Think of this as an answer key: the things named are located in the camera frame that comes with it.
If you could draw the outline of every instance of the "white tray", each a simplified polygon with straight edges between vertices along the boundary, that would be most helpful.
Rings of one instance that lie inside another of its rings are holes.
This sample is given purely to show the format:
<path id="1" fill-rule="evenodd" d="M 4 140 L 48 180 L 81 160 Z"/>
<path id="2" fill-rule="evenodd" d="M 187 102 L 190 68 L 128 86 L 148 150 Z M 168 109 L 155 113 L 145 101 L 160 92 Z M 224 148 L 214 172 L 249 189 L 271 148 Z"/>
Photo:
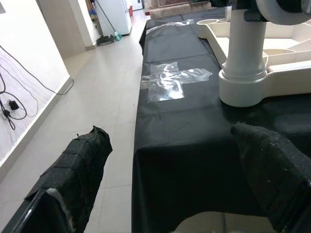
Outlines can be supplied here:
<path id="1" fill-rule="evenodd" d="M 218 19 L 197 23 L 198 35 L 207 39 L 221 67 L 229 50 L 230 23 Z M 269 96 L 311 93 L 311 25 L 282 26 L 268 22 L 263 46 L 267 79 L 262 99 Z"/>
<path id="2" fill-rule="evenodd" d="M 222 66 L 229 50 L 230 23 L 208 19 L 198 22 L 197 28 L 199 37 L 208 40 Z M 311 25 L 282 26 L 268 22 L 263 49 L 267 67 L 311 60 Z"/>

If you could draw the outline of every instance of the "wall baseboard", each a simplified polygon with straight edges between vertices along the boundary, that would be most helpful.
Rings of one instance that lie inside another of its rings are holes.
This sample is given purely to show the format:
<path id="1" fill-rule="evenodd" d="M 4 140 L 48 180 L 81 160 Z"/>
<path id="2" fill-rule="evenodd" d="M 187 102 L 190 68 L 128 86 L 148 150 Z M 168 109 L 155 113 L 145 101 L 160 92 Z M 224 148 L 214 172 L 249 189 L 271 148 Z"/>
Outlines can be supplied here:
<path id="1" fill-rule="evenodd" d="M 89 51 L 89 50 L 94 50 L 96 48 L 95 45 L 91 45 L 91 46 L 86 46 L 86 51 Z"/>
<path id="2" fill-rule="evenodd" d="M 71 79 L 70 76 L 66 80 L 66 82 L 63 84 L 63 86 L 60 88 L 58 92 L 65 92 L 71 85 Z M 37 120 L 33 123 L 33 125 L 28 129 L 27 133 L 24 135 L 24 137 L 20 140 L 20 142 L 16 145 L 12 153 L 7 157 L 5 162 L 0 167 L 0 184 L 7 175 L 7 173 L 10 171 L 14 163 L 17 161 L 17 159 L 20 157 L 20 155 L 23 153 L 23 151 L 26 149 L 27 145 L 35 135 L 35 133 L 38 131 L 44 120 L 47 118 L 49 113 L 53 110 L 55 105 L 60 100 L 61 96 L 54 95 L 54 97 L 50 100 L 46 108 L 41 112 L 40 116 L 37 118 Z"/>

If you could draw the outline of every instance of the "tiled floor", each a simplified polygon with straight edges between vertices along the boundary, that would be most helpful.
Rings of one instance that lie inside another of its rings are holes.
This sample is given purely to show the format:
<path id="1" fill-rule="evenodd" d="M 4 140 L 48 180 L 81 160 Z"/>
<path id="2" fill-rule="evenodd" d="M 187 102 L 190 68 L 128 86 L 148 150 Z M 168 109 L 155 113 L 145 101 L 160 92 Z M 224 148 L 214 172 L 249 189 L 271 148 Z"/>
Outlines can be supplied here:
<path id="1" fill-rule="evenodd" d="M 0 231 L 39 175 L 77 133 L 87 133 L 93 125 L 109 133 L 113 152 L 85 232 L 131 231 L 132 159 L 142 67 L 138 42 L 147 19 L 144 11 L 134 12 L 130 36 L 66 61 L 75 86 L 61 98 L 0 184 Z M 85 59 L 77 72 L 75 63 L 80 66 Z"/>

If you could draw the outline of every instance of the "white base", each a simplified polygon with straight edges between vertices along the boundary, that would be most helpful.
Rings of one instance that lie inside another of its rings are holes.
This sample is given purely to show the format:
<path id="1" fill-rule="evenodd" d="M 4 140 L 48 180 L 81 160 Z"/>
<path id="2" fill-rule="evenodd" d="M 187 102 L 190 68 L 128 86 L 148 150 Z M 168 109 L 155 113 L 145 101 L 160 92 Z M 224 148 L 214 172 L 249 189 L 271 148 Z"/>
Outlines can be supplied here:
<path id="1" fill-rule="evenodd" d="M 219 72 L 219 95 L 222 102 L 233 107 L 250 107 L 266 97 L 267 74 L 257 80 L 229 80 Z"/>
<path id="2" fill-rule="evenodd" d="M 311 61 L 271 66 L 264 77 L 241 81 L 227 79 L 219 72 L 219 95 L 222 102 L 233 107 L 251 107 L 266 97 L 311 93 Z"/>
<path id="3" fill-rule="evenodd" d="M 228 58 L 232 23 L 209 19 L 197 23 L 200 38 L 208 40 L 219 65 Z M 219 73 L 220 99 L 234 107 L 249 107 L 266 97 L 311 93 L 311 24 L 282 26 L 267 23 L 263 44 L 266 75 L 236 79 Z"/>

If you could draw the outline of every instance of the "power outlet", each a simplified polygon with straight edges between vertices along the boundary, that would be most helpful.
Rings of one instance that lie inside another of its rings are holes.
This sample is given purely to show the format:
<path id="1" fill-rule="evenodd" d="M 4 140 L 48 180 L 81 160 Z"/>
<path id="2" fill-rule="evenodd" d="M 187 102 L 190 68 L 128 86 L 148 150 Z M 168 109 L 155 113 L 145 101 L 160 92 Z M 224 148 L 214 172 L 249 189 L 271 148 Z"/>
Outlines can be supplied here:
<path id="1" fill-rule="evenodd" d="M 4 7 L 2 6 L 2 3 L 0 2 L 0 14 L 3 14 L 5 12 L 6 11 L 5 11 Z"/>

